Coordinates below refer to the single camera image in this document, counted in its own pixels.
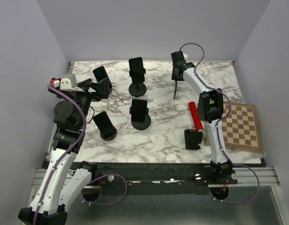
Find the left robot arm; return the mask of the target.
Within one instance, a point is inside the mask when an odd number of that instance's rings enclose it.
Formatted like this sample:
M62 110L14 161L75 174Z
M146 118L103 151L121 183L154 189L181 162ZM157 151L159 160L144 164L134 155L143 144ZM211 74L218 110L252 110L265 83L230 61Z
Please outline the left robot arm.
M64 225L68 210L82 189L98 181L98 173L83 163L66 183L66 177L85 137L86 117L91 102L109 97L109 78L98 82L75 77L52 79L47 88L62 100L55 105L57 131L50 145L51 156L40 188L29 207L18 218L26 225Z

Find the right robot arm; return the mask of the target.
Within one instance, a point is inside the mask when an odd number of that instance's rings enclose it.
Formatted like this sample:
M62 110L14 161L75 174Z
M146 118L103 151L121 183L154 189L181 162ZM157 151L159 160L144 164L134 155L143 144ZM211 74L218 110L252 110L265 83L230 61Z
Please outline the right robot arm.
M171 60L172 80L186 81L199 94L198 117L207 130L211 148L210 179L216 184L222 183L233 173L233 165L226 155L222 132L223 92L210 86L201 75L197 74L196 66L186 62L181 50L173 52Z

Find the black clamp stand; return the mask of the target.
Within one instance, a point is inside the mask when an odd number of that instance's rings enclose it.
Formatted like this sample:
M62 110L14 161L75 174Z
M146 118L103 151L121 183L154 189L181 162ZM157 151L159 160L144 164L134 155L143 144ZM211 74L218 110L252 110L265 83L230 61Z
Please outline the black clamp stand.
M149 128L151 125L151 117L149 115L149 108L147 107L147 114L146 114L146 119L145 119L144 123L132 122L132 121L131 121L131 123L132 123L132 126L137 130L145 130L145 129Z

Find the teal phone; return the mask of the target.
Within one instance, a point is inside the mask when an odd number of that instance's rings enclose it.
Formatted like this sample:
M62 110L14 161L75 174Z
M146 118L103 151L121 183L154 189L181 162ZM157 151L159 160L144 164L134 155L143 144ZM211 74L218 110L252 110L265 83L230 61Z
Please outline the teal phone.
M147 104L146 99L133 98L132 105L130 108L131 121L144 123L147 114Z

